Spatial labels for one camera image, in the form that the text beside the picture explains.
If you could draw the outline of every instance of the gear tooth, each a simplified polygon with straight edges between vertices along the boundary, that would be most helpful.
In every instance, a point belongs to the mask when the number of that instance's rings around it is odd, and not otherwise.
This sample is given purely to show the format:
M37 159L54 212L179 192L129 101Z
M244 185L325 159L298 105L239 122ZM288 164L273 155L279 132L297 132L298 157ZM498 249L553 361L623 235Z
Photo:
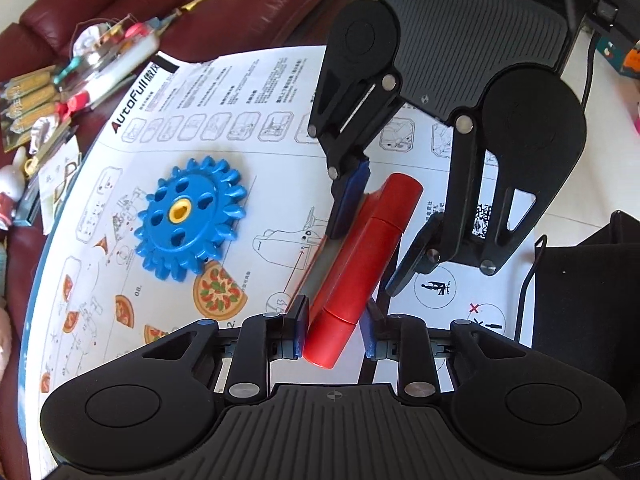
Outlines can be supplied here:
M225 191L225 195L240 200L246 196L246 189L244 186L231 186Z
M142 260L142 267L145 270L153 270L156 264L154 263L153 253L149 253L144 260Z
M238 170L229 171L224 177L222 177L222 182L228 182L229 184L237 184L240 180L240 172Z
M156 267L156 278L158 280L166 280L169 277L171 271L167 269L164 265Z
M171 262L171 277L176 282L183 282L187 277L187 269L183 269L178 262L178 258L174 258Z
M220 171L226 171L229 169L229 163L224 159L221 158L216 165L211 169L211 173L218 173Z
M150 253L149 249L150 249L149 248L149 243L147 241L143 240L136 247L136 254L138 256L142 256L144 258Z
M211 155L207 155L205 158L202 159L200 168L204 170L205 168L209 168L210 166L213 166L215 163L216 161L213 160L213 157Z
M238 234L226 224L216 225L216 231L218 231L218 235L225 240L236 240L236 238L238 238Z
M246 213L244 209L240 207L238 204L229 204L222 208L222 211L228 215L230 218L244 218Z
M189 269L196 274L202 273L202 263L198 264L198 259L191 253L186 253L184 258L180 261L181 266Z
M220 247L218 247L213 242L209 242L208 240L204 242L204 250L207 256L212 260L220 261L220 259L222 258Z

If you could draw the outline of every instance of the blue gear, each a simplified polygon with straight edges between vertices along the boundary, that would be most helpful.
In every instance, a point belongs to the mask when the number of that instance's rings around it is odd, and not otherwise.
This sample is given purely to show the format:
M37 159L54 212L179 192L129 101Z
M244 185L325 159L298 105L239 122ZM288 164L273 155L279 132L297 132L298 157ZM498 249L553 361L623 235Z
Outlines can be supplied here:
M216 163L210 156L201 164L192 158L185 170L175 166L171 178L159 179L158 190L146 196L148 209L138 213L142 227L134 232L142 240L136 247L142 266L160 280L171 274L182 282L187 269L201 274L208 258L220 260L222 242L237 237L232 223L245 216L237 204L246 196L239 180L240 173L230 170L226 160ZM173 222L170 210L181 199L190 202L188 213Z

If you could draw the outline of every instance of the toy figurine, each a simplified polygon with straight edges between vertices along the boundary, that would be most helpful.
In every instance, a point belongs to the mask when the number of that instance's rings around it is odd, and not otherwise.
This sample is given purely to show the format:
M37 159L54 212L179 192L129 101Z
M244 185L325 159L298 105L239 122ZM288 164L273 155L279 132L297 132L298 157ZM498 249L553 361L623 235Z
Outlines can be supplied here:
M21 146L13 163L0 168L0 228L4 230L14 223L15 209L24 193L22 167L25 160L26 150Z

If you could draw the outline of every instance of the instruction manual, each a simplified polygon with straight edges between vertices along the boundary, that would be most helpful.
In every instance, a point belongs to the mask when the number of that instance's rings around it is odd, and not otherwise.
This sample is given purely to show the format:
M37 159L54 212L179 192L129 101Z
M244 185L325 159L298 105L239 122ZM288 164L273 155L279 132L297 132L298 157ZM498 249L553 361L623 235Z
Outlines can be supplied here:
M40 409L60 384L203 317L221 328L249 316L283 312L324 236L333 199L326 159L307 126L324 55L322 46L248 52L202 64L177 60L175 73L156 64L142 72L105 124L82 166L51 235L31 305L24 373L24 413L31 477L55 465L39 427ZM444 208L452 131L405 105L367 149L377 190L391 173L424 186L402 237L400 256L426 219ZM238 240L225 244L219 262L235 283L239 308L207 306L202 276L162 282L142 267L134 231L146 196L172 167L210 155L242 175L246 217ZM486 231L497 163L487 154L476 233ZM528 211L516 196L512 215ZM444 263L418 274L393 298L390 313L419 316L448 328L453 319L475 320L513 336L518 294L533 261L529 238L496 276ZM522 340L530 341L533 287L527 296ZM364 347L358 330L332 370L303 360L278 361L277 382L355 383ZM444 361L443 389L450 389ZM397 365L380 363L375 380L395 384Z

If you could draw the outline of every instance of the gear hole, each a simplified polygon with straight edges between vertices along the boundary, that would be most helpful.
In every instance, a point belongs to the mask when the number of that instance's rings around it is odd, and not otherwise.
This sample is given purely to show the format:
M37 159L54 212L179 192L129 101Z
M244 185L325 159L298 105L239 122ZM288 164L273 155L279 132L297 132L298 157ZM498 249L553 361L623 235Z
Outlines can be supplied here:
M213 202L213 195L211 193L203 193L198 199L198 209L206 209Z
M165 187L161 187L156 191L156 194L154 195L154 200L156 202L160 202L164 196L166 195L166 188Z
M175 190L178 193L182 193L185 189L187 189L189 187L189 179L187 178L182 178L178 181L178 183L175 185Z
M155 213L153 213L151 215L151 225L153 227L157 226L160 224L160 222L162 221L162 217L164 216L164 214L162 213L162 211L156 211Z
M186 232L184 229L176 229L171 235L171 245L174 247L180 247L180 244L184 241Z

